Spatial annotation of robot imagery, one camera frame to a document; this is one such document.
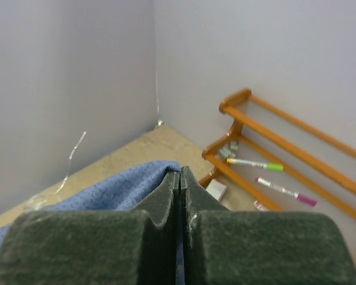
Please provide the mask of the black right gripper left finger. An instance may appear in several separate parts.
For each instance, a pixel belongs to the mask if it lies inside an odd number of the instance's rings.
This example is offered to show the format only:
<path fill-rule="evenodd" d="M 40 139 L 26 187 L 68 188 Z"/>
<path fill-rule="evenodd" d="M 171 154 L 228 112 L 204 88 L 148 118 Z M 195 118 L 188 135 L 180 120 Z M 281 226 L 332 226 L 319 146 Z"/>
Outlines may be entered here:
<path fill-rule="evenodd" d="M 0 247 L 0 284 L 174 284 L 180 175 L 128 211 L 19 216 Z"/>

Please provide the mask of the blue printed pillowcase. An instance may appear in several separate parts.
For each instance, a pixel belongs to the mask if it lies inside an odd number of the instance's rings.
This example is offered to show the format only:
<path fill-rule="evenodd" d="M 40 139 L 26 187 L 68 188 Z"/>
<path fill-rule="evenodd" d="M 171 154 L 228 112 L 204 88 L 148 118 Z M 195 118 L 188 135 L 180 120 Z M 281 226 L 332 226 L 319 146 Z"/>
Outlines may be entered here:
<path fill-rule="evenodd" d="M 130 210 L 152 193 L 168 172 L 179 173 L 179 162 L 157 160 L 143 163 L 104 179 L 61 202 L 29 212 Z"/>

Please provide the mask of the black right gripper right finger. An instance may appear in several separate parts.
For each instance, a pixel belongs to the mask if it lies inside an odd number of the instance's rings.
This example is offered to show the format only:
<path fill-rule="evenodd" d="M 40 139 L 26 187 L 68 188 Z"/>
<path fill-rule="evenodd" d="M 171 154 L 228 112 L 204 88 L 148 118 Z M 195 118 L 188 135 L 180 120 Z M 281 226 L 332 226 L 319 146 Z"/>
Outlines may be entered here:
<path fill-rule="evenodd" d="M 231 211 L 180 172 L 186 284 L 356 284 L 336 223 L 311 212 Z"/>

